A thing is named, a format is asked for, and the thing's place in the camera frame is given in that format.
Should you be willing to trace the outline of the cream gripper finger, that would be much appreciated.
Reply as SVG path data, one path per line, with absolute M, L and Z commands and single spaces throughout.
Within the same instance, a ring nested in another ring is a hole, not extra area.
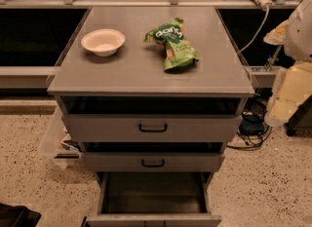
M 288 20 L 284 20 L 270 32 L 268 32 L 263 41 L 270 45 L 283 45 L 286 37 L 286 29 L 289 24 Z
M 311 62 L 297 62 L 289 69 L 281 68 L 273 83 L 264 122 L 270 127 L 283 126 L 311 95 Z

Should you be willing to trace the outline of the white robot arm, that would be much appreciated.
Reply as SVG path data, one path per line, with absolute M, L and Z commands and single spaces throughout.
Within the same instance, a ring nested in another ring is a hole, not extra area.
M 312 0 L 302 0 L 263 41 L 282 45 L 285 55 L 295 60 L 288 70 L 281 68 L 276 75 L 266 108 L 265 123 L 280 127 L 312 95 Z

